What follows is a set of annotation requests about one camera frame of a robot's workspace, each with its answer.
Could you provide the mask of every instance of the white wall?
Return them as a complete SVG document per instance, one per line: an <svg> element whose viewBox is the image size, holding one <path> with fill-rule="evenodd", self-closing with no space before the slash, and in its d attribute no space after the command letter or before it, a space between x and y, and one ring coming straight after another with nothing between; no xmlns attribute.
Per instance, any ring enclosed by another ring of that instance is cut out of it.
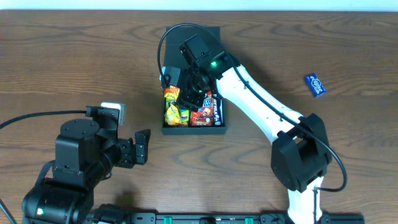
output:
<svg viewBox="0 0 398 224"><path fill-rule="evenodd" d="M0 0L0 9L398 11L398 0Z"/></svg>

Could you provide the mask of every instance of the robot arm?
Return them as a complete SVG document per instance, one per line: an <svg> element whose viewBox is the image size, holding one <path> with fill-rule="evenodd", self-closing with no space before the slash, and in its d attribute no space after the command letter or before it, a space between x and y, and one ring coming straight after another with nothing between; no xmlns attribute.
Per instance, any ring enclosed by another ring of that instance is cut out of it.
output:
<svg viewBox="0 0 398 224"><path fill-rule="evenodd" d="M238 70L242 77L267 100L274 108L282 111L286 116L299 123L299 112L291 110L283 105L265 89L258 85L248 74L247 70L241 65ZM224 72L223 77L217 80L217 89L221 96L234 103L246 115L259 126L262 132L267 136L268 140L273 143L278 138L280 131L288 132L293 125L281 119L269 107L262 103L253 93L244 87L244 83L239 79L233 68ZM317 177L312 181L307 189L300 193L298 190L289 190L289 217L295 224L313 223L314 211L314 187L320 187L323 177ZM317 220L322 216L320 209L320 194L317 194Z"/></svg>
<svg viewBox="0 0 398 224"><path fill-rule="evenodd" d="M302 115L299 112L293 111L283 105L258 85L242 65L238 67L238 70L243 78L257 91L257 93L259 93L272 106L279 111L282 111L296 123L300 122L299 117ZM244 83L239 79L233 68L224 72L223 77L216 82L218 93L246 113L246 115L259 126L271 143L278 138L277 134L279 131L287 132L293 128L293 125L281 119L268 106L254 96L250 90L245 88Z"/></svg>
<svg viewBox="0 0 398 224"><path fill-rule="evenodd" d="M179 87L177 103L193 111L202 106L204 93L208 91L221 95L243 110L272 144L271 168L288 188L289 217L296 224L319 220L322 211L317 187L320 187L326 167L331 162L331 152L313 138L315 136L328 145L322 120L315 114L304 118L283 105L258 85L223 47L210 48L194 35L180 46L180 51L189 68L159 69L162 86ZM295 138L302 140L296 144Z"/></svg>
<svg viewBox="0 0 398 224"><path fill-rule="evenodd" d="M146 163L149 129L136 132L135 143L118 138L124 109L119 103L87 106L83 112L92 119L73 119L61 126L55 160L44 166L22 203L23 224L83 223L94 205L94 188L112 176L113 167ZM50 168L53 178L44 178Z"/></svg>

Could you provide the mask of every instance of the yellow snack package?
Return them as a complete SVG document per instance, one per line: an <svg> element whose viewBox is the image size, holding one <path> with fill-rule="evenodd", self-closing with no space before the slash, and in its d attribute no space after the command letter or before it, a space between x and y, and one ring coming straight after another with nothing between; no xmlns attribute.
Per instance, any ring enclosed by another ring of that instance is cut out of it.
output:
<svg viewBox="0 0 398 224"><path fill-rule="evenodd" d="M181 124L180 113L178 112L178 108L174 106L174 104L170 104L170 107L167 109L165 116L165 122L168 125L176 126Z"/></svg>
<svg viewBox="0 0 398 224"><path fill-rule="evenodd" d="M181 115L182 126L188 126L188 122L189 122L189 110L187 110L187 109L180 109L180 115Z"/></svg>
<svg viewBox="0 0 398 224"><path fill-rule="evenodd" d="M177 100L180 89L175 86L170 86L164 90L164 98L166 100L166 111L170 107L170 104L175 103Z"/></svg>

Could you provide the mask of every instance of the green connector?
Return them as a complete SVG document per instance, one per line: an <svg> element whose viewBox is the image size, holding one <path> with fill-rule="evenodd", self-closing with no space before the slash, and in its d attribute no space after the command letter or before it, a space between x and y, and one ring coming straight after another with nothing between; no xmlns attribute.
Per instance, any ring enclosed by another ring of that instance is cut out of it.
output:
<svg viewBox="0 0 398 224"><path fill-rule="evenodd" d="M245 218L244 223L245 224L254 224L254 220L253 220L253 218Z"/></svg>
<svg viewBox="0 0 398 224"><path fill-rule="evenodd" d="M173 224L173 218L172 217L164 217L163 224Z"/></svg>

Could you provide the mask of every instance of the blue candy bar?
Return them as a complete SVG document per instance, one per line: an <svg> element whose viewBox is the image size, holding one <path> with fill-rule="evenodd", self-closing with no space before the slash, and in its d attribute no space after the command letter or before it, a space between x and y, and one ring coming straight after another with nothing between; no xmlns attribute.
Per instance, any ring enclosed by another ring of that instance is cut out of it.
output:
<svg viewBox="0 0 398 224"><path fill-rule="evenodd" d="M318 79L315 73L306 76L304 78L305 83L307 84L308 88L311 90L314 97L322 96L326 93L325 87L323 87L321 81Z"/></svg>

